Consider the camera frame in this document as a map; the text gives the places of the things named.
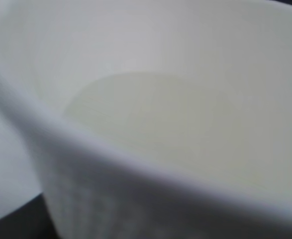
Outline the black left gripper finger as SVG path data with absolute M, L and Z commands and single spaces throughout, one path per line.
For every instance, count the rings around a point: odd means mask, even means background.
M 0 219 L 0 239 L 55 238 L 56 231 L 42 195 Z

